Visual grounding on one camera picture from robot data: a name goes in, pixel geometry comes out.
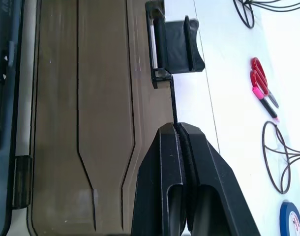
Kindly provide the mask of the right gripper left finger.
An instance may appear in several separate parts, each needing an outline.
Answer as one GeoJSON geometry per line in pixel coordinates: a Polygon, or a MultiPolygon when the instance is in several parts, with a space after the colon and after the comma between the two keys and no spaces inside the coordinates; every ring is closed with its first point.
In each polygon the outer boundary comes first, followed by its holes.
{"type": "Polygon", "coordinates": [[[186,179],[172,123],[157,130],[138,170],[131,234],[180,236],[185,228],[186,179]]]}

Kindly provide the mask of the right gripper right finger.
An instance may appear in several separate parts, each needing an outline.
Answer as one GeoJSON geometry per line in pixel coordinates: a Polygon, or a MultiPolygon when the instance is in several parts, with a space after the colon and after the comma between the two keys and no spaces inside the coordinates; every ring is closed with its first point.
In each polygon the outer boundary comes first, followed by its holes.
{"type": "Polygon", "coordinates": [[[186,219],[193,236],[258,236],[233,170],[196,126],[179,123],[187,182],[186,219]]]}

